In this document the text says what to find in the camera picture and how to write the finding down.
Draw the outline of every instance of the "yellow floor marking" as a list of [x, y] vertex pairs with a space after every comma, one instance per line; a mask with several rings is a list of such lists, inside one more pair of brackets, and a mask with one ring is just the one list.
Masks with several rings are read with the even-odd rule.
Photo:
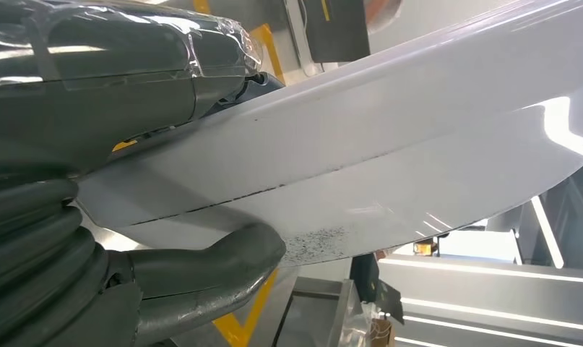
[[323, 7], [323, 14], [325, 14], [325, 22], [329, 22], [329, 11], [327, 11], [327, 0], [321, 0], [321, 7]]
[[262, 287], [257, 291], [255, 303], [249, 312], [249, 316], [246, 318], [244, 326], [240, 325], [240, 322], [236, 319], [236, 316], [234, 316], [233, 313], [226, 314], [225, 316], [212, 321], [231, 347], [247, 347], [249, 345], [253, 331], [255, 331], [255, 327], [259, 321], [259, 316], [262, 314], [262, 311], [266, 306], [268, 294], [274, 285], [277, 273], [278, 269], [274, 270]]
[[270, 56], [270, 61], [272, 62], [272, 69], [274, 70], [274, 75], [285, 84], [285, 77], [282, 74], [282, 67], [280, 67], [280, 60], [278, 60], [278, 53], [276, 53], [276, 47], [274, 45], [274, 36], [270, 30], [270, 26], [265, 23], [260, 25], [257, 29], [251, 31], [251, 35], [261, 42], [268, 50], [268, 55]]
[[136, 140], [132, 140], [132, 141], [128, 141], [128, 142], [120, 142], [113, 148], [113, 152], [116, 150], [123, 149], [125, 147], [129, 147], [129, 146], [133, 145], [134, 143], [138, 143], [138, 142]]
[[210, 14], [210, 5], [208, 0], [194, 0], [194, 8], [196, 12]]

